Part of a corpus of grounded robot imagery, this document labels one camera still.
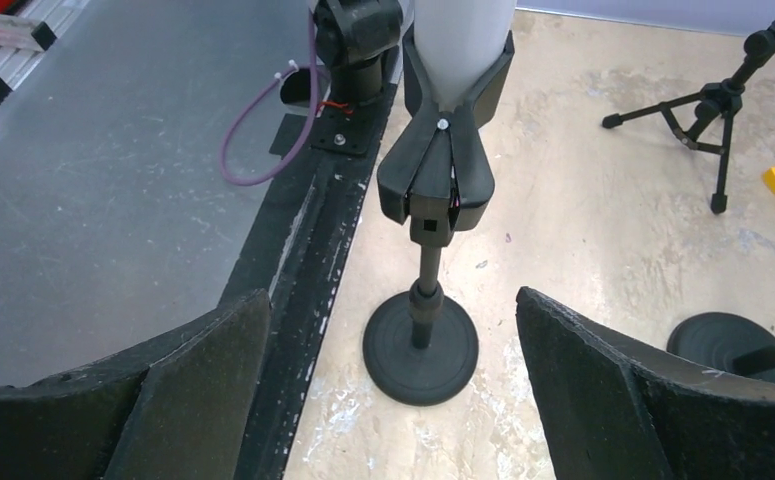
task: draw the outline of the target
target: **gray tabletop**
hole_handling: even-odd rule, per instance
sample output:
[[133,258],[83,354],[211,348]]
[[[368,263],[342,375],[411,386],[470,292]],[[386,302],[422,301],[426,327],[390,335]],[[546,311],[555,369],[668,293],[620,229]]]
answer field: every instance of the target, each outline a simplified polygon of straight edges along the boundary
[[[23,386],[212,309],[266,185],[227,185],[226,128],[307,58],[301,0],[98,0],[0,108],[0,385]],[[231,144],[239,174],[285,113]]]

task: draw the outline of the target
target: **cable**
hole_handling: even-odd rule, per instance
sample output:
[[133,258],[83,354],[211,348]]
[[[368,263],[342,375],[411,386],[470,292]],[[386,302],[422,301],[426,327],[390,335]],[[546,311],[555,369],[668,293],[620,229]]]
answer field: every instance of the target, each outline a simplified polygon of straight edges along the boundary
[[263,175],[253,178],[238,178],[228,170],[228,160],[226,159],[226,154],[228,151],[228,144],[231,143],[231,138],[234,136],[234,132],[237,131],[237,128],[243,122],[243,119],[246,118],[249,113],[251,113],[251,111],[269,94],[269,92],[274,90],[275,87],[277,87],[282,81],[286,80],[287,77],[298,70],[295,62],[291,60],[290,68],[285,70],[283,73],[276,73],[275,79],[272,81],[272,83],[264,88],[263,91],[260,92],[260,94],[258,94],[258,96],[250,104],[248,104],[245,109],[243,109],[237,119],[234,120],[234,123],[232,123],[228,128],[228,132],[225,133],[225,137],[222,139],[222,147],[219,149],[219,169],[222,172],[222,177],[225,178],[225,181],[228,183],[241,187],[253,187],[255,185],[260,185],[261,183],[274,178],[276,175],[281,173],[282,170],[287,168],[287,165],[289,165],[290,162],[296,158],[296,155],[298,155],[299,151],[301,151],[302,147],[304,147],[308,136],[310,136],[310,131],[313,129],[313,123],[316,119],[317,107],[319,105],[319,82],[317,80],[318,75],[316,72],[316,34],[314,31],[313,21],[311,21],[310,17],[308,17],[308,44],[308,55],[310,60],[310,104],[308,105],[308,115],[305,120],[305,126],[302,128],[302,132],[299,134],[299,138],[296,140],[296,143],[293,144],[293,147],[290,149],[290,151],[284,155],[278,165]]

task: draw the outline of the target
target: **rubber foot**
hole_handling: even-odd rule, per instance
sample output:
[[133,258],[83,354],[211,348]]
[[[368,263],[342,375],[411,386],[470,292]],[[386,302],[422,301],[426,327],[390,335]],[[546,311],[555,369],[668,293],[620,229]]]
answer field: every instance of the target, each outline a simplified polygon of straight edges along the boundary
[[[691,362],[734,373],[735,358],[775,345],[766,328],[730,313],[703,313],[683,321],[673,330],[667,352]],[[775,383],[775,369],[748,378]]]
[[621,117],[619,113],[608,115],[607,117],[602,119],[602,126],[605,128],[619,127],[622,124],[623,124],[623,117]]
[[719,215],[726,211],[726,207],[729,204],[729,197],[725,195],[713,194],[711,195],[711,212],[714,215]]
[[418,407],[443,403],[472,379],[478,363],[478,333],[466,311],[445,297],[434,321],[431,344],[411,345],[413,321],[408,293],[375,311],[363,335],[363,360],[372,381],[397,402]]

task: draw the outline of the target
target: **black tripod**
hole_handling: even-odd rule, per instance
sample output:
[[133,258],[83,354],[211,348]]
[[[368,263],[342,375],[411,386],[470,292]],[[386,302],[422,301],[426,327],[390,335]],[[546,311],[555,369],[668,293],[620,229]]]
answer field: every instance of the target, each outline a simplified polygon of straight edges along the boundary
[[[734,75],[720,83],[708,83],[697,93],[661,102],[631,113],[615,113],[602,120],[603,127],[614,128],[622,125],[623,122],[660,112],[670,126],[673,135],[687,148],[719,155],[720,170],[717,174],[717,190],[711,196],[711,211],[716,215],[725,212],[728,203],[726,176],[729,169],[729,150],[734,117],[743,107],[741,95],[746,89],[746,82],[775,54],[775,21],[770,25],[770,28],[750,35],[743,44],[743,50],[746,52],[743,64]],[[683,130],[672,109],[693,102],[699,102],[694,112],[696,121],[689,129]],[[725,120],[722,144],[713,145],[699,142],[699,136],[718,116]]]
[[514,55],[509,35],[496,63],[452,112],[441,112],[417,54],[413,30],[404,38],[405,106],[410,124],[378,168],[381,211],[404,224],[420,245],[419,278],[384,302],[363,338],[373,382],[394,400],[416,406],[445,402],[469,383],[478,334],[469,315],[443,293],[437,274],[455,232],[478,225],[493,196],[493,172],[478,128],[496,112]]
[[741,377],[775,383],[775,336],[730,313],[711,312],[681,322],[667,352]]

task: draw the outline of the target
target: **beige floor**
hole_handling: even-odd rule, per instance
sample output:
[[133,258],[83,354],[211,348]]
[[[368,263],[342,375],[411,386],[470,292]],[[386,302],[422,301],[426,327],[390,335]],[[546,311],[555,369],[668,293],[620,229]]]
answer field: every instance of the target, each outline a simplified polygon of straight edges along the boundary
[[[775,197],[761,180],[775,166],[775,58],[748,86],[729,211],[714,217],[715,157],[683,148],[658,117],[615,131],[599,122],[721,80],[742,59],[741,38],[524,12],[514,33],[507,88],[483,132],[496,195],[447,250],[441,277],[479,331],[474,380],[422,409],[368,378],[365,322],[418,268],[418,248],[370,188],[286,478],[554,478],[516,336],[523,285],[659,347],[710,310],[775,332]],[[384,151],[408,121],[401,105]]]

